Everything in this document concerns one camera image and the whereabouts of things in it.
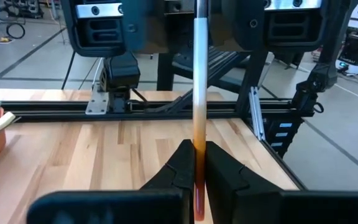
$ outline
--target black metal frame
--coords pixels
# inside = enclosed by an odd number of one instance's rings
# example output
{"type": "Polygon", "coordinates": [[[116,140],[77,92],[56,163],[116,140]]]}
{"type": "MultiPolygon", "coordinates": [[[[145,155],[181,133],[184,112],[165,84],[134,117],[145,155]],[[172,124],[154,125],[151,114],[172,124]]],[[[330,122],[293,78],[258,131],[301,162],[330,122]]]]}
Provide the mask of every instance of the black metal frame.
{"type": "MultiPolygon", "coordinates": [[[[249,122],[248,94],[252,86],[258,85],[267,53],[267,51],[251,53],[250,64],[247,67],[237,101],[208,102],[208,119],[239,118],[252,129],[249,122]]],[[[230,58],[227,63],[217,66],[218,69],[211,71],[209,74],[208,86],[214,85],[232,67],[236,66],[247,56],[248,54],[239,54],[236,57],[230,58]]],[[[158,65],[159,78],[162,77],[161,74],[173,71],[172,59],[171,55],[160,55],[158,65]]],[[[167,90],[172,90],[170,87],[173,84],[173,73],[172,76],[168,74],[167,77],[159,79],[158,82],[163,84],[163,87],[168,87],[167,90]]],[[[190,90],[174,101],[143,102],[130,100],[127,102],[125,113],[110,111],[105,115],[87,115],[85,113],[88,105],[87,101],[3,101],[2,107],[6,111],[11,111],[20,117],[20,120],[17,121],[20,123],[191,119],[193,111],[191,103],[193,100],[192,94],[193,92],[190,90]]],[[[314,115],[313,110],[297,110],[291,101],[292,99],[289,98],[260,99],[263,118],[269,121],[271,119],[302,118],[314,115]]],[[[305,186],[282,161],[280,155],[266,141],[262,141],[262,144],[291,180],[300,189],[305,189],[305,186]]]]}
{"type": "MultiPolygon", "coordinates": [[[[291,99],[261,99],[262,114],[265,119],[291,118],[313,116],[313,112],[302,112],[292,108],[289,103],[291,99]]],[[[132,107],[130,113],[111,113],[106,115],[86,115],[85,110],[87,101],[3,101],[2,107],[6,111],[13,112],[16,116],[21,117],[18,123],[33,122],[75,122],[75,121],[130,121],[130,120],[173,120],[173,119],[191,119],[192,107],[185,105],[176,113],[156,113],[146,112],[147,109],[160,108],[172,104],[172,101],[150,101],[145,103],[139,101],[129,102],[132,107]]],[[[241,118],[249,127],[246,117],[236,112],[235,101],[216,101],[208,102],[208,118],[209,119],[229,119],[241,118]]],[[[274,149],[266,142],[262,144],[291,178],[299,189],[306,189],[296,175],[285,165],[282,158],[274,151],[274,149]]]]}

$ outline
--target black cable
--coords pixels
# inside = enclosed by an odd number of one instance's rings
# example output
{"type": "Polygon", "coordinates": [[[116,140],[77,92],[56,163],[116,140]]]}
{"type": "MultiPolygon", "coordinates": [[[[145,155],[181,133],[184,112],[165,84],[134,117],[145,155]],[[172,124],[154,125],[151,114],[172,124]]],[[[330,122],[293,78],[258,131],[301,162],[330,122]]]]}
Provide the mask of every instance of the black cable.
{"type": "MultiPolygon", "coordinates": [[[[73,50],[73,55],[71,56],[71,60],[74,60],[74,56],[75,56],[75,51],[73,50]]],[[[80,90],[80,89],[82,88],[82,86],[84,85],[85,80],[86,80],[86,79],[88,78],[88,76],[90,75],[90,73],[91,73],[91,71],[92,71],[92,69],[93,69],[93,67],[94,67],[94,65],[96,64],[97,61],[98,61],[98,59],[96,59],[96,60],[93,62],[91,69],[90,69],[90,70],[88,71],[88,73],[86,74],[84,80],[82,80],[80,87],[78,87],[78,90],[80,90]]]]}
{"type": "Polygon", "coordinates": [[[25,28],[23,25],[25,25],[25,16],[22,12],[22,9],[21,7],[16,3],[16,2],[12,2],[12,7],[16,8],[18,10],[18,13],[15,14],[13,12],[11,12],[9,9],[8,9],[8,5],[5,5],[5,8],[3,9],[3,11],[6,11],[8,13],[8,16],[12,15],[13,14],[13,18],[15,18],[14,20],[9,20],[9,19],[2,19],[0,18],[0,25],[1,24],[7,24],[6,26],[6,35],[12,39],[21,39],[25,36],[25,28]],[[23,22],[20,23],[19,22],[19,16],[21,15],[21,17],[23,18],[23,22]],[[22,34],[21,35],[18,35],[18,36],[14,36],[11,34],[11,32],[9,31],[10,28],[12,28],[13,26],[19,26],[22,30],[22,34]]]}
{"type": "MultiPolygon", "coordinates": [[[[65,76],[65,79],[64,79],[64,81],[63,81],[61,90],[64,90],[65,87],[66,87],[66,82],[67,82],[67,80],[68,80],[68,76],[69,76],[69,74],[70,74],[71,67],[73,66],[74,57],[75,57],[75,51],[73,50],[73,53],[72,53],[71,59],[70,59],[70,63],[68,64],[66,76],[65,76]]],[[[83,83],[81,83],[81,86],[80,86],[78,89],[80,89],[80,88],[82,87],[82,84],[84,84],[84,82],[85,82],[85,80],[86,80],[86,77],[84,78],[83,83]]]]}
{"type": "Polygon", "coordinates": [[[146,98],[145,98],[142,94],[140,94],[135,88],[133,88],[132,91],[133,91],[140,99],[143,100],[145,107],[148,107],[148,106],[149,106],[149,102],[146,100],[146,98]]]}
{"type": "Polygon", "coordinates": [[[358,84],[358,78],[356,77],[356,75],[347,76],[345,72],[342,72],[342,75],[340,75],[339,78],[342,78],[349,82],[354,82],[354,83],[358,84]]]}
{"type": "Polygon", "coordinates": [[[315,106],[318,106],[318,109],[317,109],[317,108],[313,108],[313,109],[314,109],[314,112],[316,112],[316,113],[324,113],[324,107],[323,107],[323,105],[322,105],[321,103],[316,102],[314,105],[315,105],[315,106]]]}

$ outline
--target amber liquid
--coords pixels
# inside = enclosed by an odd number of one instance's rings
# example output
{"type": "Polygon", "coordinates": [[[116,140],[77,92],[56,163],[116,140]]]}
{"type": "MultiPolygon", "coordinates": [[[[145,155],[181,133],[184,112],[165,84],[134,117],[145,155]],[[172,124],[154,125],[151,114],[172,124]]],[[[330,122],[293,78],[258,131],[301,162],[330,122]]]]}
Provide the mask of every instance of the amber liquid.
{"type": "Polygon", "coordinates": [[[196,221],[204,220],[205,203],[205,150],[206,150],[206,116],[203,116],[204,108],[194,111],[194,140],[196,150],[196,174],[194,192],[194,215],[196,221]]]}

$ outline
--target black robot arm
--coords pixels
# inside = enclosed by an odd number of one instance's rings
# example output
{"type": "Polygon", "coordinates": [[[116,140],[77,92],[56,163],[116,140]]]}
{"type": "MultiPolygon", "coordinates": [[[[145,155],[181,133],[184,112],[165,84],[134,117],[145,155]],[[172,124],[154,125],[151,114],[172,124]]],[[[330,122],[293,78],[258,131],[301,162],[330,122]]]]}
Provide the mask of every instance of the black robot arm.
{"type": "Polygon", "coordinates": [[[353,9],[357,6],[356,1],[343,1],[329,22],[331,28],[326,34],[323,51],[316,66],[310,72],[308,79],[297,84],[296,93],[292,105],[300,111],[313,111],[317,103],[317,93],[322,93],[334,86],[337,82],[335,61],[341,49],[343,38],[346,34],[347,24],[353,9]]]}

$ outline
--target metal bracket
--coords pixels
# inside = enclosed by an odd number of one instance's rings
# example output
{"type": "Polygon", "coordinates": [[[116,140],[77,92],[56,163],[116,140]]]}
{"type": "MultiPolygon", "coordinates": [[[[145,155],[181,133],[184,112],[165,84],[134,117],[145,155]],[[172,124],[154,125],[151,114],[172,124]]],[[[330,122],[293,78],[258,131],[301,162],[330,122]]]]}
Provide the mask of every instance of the metal bracket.
{"type": "Polygon", "coordinates": [[[262,110],[260,109],[258,87],[251,87],[249,92],[249,103],[254,134],[259,141],[265,140],[264,121],[262,119],[262,110]]]}
{"type": "Polygon", "coordinates": [[[109,93],[99,91],[99,83],[92,89],[92,96],[86,107],[86,115],[103,115],[107,113],[109,107],[109,93]]]}
{"type": "Polygon", "coordinates": [[[79,19],[123,16],[122,3],[79,4],[75,9],[79,19]]]}

